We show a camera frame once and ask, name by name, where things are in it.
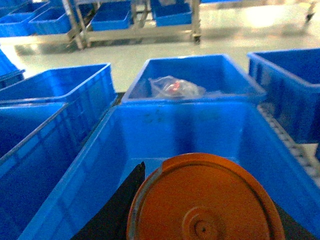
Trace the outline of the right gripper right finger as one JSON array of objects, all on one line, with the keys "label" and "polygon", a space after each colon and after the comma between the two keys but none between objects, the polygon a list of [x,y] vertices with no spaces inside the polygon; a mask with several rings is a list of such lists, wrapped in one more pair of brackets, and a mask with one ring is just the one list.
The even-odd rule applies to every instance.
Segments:
[{"label": "right gripper right finger", "polygon": [[279,214],[286,240],[317,240],[318,238],[299,224],[275,201],[273,201]]}]

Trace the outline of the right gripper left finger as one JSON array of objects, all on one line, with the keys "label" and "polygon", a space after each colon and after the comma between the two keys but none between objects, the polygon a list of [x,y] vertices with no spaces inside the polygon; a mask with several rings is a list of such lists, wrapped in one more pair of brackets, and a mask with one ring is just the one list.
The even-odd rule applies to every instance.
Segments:
[{"label": "right gripper left finger", "polygon": [[145,171],[145,163],[138,164],[99,212],[72,239],[125,240],[131,204],[145,180]]}]

